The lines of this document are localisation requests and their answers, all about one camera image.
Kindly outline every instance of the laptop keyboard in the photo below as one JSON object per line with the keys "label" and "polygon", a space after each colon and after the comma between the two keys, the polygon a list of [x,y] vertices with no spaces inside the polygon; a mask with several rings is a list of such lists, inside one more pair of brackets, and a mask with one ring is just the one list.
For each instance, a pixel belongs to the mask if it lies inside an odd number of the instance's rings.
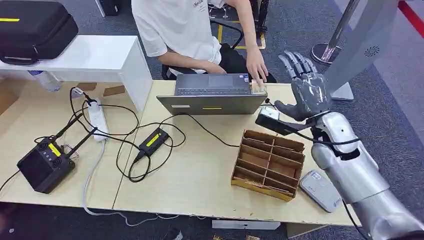
{"label": "laptop keyboard", "polygon": [[175,91],[177,96],[196,95],[250,95],[249,87],[243,88],[178,88]]}

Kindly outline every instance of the plastic bottle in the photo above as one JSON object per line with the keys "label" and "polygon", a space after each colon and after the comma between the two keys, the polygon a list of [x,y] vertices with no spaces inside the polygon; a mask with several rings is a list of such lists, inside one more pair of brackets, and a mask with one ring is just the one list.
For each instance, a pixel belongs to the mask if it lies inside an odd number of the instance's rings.
{"label": "plastic bottle", "polygon": [[57,92],[61,89],[61,82],[48,71],[32,70],[28,71],[28,73],[35,77],[37,81],[49,92]]}

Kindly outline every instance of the robotic arm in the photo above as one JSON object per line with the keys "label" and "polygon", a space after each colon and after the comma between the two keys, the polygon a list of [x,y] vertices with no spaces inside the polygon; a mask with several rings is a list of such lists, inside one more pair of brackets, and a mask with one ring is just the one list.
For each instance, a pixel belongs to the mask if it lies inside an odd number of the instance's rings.
{"label": "robotic arm", "polygon": [[374,240],[424,239],[424,224],[389,190],[379,166],[341,113],[331,112],[326,79],[312,62],[297,52],[279,55],[292,78],[296,105],[275,101],[283,114],[306,124],[275,119],[262,109],[258,125],[282,135],[311,128],[312,158],[325,171],[342,199],[351,204],[368,236]]}

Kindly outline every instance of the black device with antennas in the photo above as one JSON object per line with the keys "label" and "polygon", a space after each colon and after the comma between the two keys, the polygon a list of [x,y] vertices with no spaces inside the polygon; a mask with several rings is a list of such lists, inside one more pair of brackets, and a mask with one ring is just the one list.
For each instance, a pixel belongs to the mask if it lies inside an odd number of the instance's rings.
{"label": "black device with antennas", "polygon": [[75,168],[71,156],[94,134],[97,127],[93,128],[69,153],[64,153],[56,140],[82,115],[77,115],[55,136],[45,137],[17,163],[17,167],[36,192],[49,194]]}

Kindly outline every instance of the cardboard divider box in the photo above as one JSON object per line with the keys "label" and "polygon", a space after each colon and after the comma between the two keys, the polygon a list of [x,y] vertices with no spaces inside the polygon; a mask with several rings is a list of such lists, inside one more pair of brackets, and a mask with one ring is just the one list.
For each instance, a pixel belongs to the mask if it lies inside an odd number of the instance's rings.
{"label": "cardboard divider box", "polygon": [[231,185],[286,202],[296,197],[305,145],[298,141],[245,130],[231,176]]}

